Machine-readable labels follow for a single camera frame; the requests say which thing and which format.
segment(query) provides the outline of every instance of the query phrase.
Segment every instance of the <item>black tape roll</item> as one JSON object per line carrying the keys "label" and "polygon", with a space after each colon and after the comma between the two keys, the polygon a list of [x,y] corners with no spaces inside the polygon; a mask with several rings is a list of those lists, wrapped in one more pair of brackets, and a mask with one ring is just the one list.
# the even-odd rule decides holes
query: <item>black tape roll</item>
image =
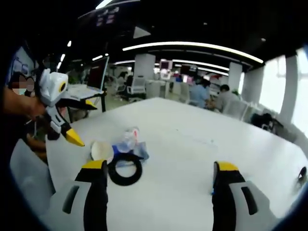
{"label": "black tape roll", "polygon": [[[142,165],[140,160],[142,157],[136,156],[134,154],[128,153],[119,153],[115,158],[113,158],[112,162],[108,165],[108,173],[110,179],[117,185],[128,186],[136,183],[141,175],[142,175]],[[132,161],[136,166],[136,172],[131,177],[122,177],[116,171],[116,164],[118,161]]]}

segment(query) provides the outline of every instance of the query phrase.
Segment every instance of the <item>laptop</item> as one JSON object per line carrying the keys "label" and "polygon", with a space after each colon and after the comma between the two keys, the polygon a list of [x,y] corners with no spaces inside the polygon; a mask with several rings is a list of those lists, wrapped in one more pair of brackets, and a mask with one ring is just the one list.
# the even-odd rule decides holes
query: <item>laptop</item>
{"label": "laptop", "polygon": [[92,63],[87,85],[76,84],[70,86],[69,93],[79,98],[89,98],[103,93],[103,83],[109,56]]}

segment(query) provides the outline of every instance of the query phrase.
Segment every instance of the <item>ceiling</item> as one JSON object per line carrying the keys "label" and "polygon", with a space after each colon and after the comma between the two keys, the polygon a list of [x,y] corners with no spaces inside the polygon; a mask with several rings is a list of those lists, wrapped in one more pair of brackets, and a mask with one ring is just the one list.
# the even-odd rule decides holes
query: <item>ceiling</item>
{"label": "ceiling", "polygon": [[[111,4],[125,2],[113,0]],[[151,42],[190,41],[209,43],[246,52],[264,61],[290,54],[308,38],[308,20],[304,7],[296,0],[289,5],[279,1],[176,1],[129,0],[117,5],[111,23],[102,16],[115,6],[95,10],[101,0],[56,0],[44,20],[28,38],[35,55],[50,54],[55,62],[65,53],[60,71],[72,60],[90,63],[92,58],[108,53],[109,62],[132,60],[138,53],[152,53],[157,61],[183,59],[228,67],[230,59],[244,62],[244,70],[261,64],[226,51],[193,46],[156,46],[122,51],[122,48]],[[133,38],[138,26],[151,33]]]}

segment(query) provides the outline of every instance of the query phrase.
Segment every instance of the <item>blue shirt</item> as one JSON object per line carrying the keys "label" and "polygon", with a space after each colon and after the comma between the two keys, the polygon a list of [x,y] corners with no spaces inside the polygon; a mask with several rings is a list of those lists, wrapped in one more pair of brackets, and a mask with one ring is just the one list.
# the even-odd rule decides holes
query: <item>blue shirt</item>
{"label": "blue shirt", "polygon": [[204,88],[201,84],[194,85],[190,90],[191,101],[196,101],[197,106],[205,108],[205,101],[210,98],[209,87]]}

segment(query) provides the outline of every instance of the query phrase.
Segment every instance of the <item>window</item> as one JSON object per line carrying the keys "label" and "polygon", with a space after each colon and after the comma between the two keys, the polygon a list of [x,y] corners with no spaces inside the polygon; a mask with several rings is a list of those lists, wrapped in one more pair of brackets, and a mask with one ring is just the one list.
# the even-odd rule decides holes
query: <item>window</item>
{"label": "window", "polygon": [[243,85],[244,85],[244,77],[245,77],[245,73],[242,72],[241,73],[241,78],[240,78],[240,84],[239,84],[239,94],[242,94],[243,91]]}
{"label": "window", "polygon": [[297,50],[298,85],[292,123],[308,137],[308,60],[304,49]]}
{"label": "window", "polygon": [[280,113],[285,89],[285,56],[270,60],[265,64],[259,103]]}

